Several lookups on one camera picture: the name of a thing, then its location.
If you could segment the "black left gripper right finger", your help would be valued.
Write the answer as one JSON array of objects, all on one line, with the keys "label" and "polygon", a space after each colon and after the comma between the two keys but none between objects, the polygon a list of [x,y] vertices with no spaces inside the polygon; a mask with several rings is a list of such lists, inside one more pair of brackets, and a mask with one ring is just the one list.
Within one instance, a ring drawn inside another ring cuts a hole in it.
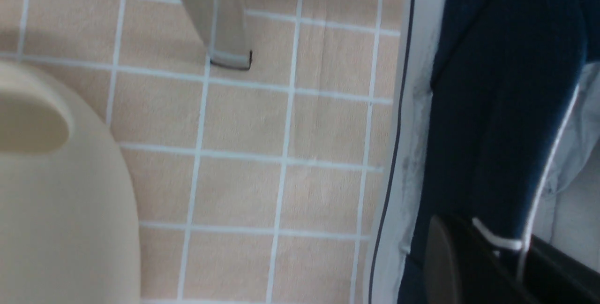
[{"label": "black left gripper right finger", "polygon": [[598,304],[600,275],[533,236],[525,261],[524,285],[543,304]]}]

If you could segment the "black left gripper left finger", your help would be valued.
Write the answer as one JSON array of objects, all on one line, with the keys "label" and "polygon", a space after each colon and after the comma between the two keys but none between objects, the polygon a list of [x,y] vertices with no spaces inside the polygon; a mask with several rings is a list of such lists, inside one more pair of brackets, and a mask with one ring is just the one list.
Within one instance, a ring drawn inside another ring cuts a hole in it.
[{"label": "black left gripper left finger", "polygon": [[531,302],[481,235],[456,216],[431,218],[423,272],[430,304]]}]

